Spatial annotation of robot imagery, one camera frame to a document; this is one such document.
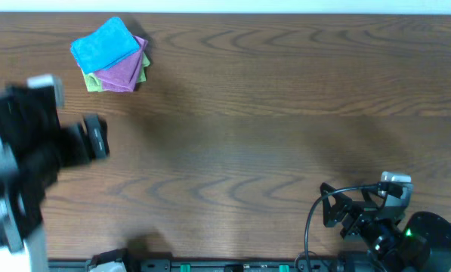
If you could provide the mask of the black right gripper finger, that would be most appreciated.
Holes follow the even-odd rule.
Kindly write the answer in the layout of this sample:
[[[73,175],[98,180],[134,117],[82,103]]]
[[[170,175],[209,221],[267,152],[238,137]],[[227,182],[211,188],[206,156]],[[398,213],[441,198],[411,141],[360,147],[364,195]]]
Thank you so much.
[[[375,194],[373,190],[362,189],[361,195],[363,197],[363,208],[381,208],[384,199]]]
[[[321,184],[320,192],[323,198],[323,224],[325,227],[334,227],[350,211],[352,199],[344,194],[346,188],[335,189],[326,183]]]

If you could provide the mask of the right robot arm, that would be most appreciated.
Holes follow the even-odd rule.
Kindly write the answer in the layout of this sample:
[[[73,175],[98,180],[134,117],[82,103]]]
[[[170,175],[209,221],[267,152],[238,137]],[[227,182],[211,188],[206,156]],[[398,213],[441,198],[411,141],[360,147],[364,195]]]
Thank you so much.
[[[342,224],[344,240],[362,240],[366,256],[382,271],[448,271],[451,269],[451,223],[432,212],[416,212],[400,230],[413,185],[380,181],[354,188],[363,200],[345,196],[351,188],[323,183],[323,224]]]

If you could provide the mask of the blue microfiber cloth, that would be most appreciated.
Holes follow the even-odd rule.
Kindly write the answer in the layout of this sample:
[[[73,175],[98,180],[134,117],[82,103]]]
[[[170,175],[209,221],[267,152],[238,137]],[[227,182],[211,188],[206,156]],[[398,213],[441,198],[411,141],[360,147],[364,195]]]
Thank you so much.
[[[75,40],[70,51],[85,74],[108,70],[140,49],[119,17],[111,17],[92,34]]]

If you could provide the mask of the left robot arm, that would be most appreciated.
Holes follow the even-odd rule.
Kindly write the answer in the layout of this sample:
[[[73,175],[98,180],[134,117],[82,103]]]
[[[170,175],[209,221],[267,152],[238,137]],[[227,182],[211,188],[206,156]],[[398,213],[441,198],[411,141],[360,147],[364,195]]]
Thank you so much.
[[[0,93],[0,271],[47,271],[41,204],[60,170],[110,154],[97,114],[62,126],[53,86]]]

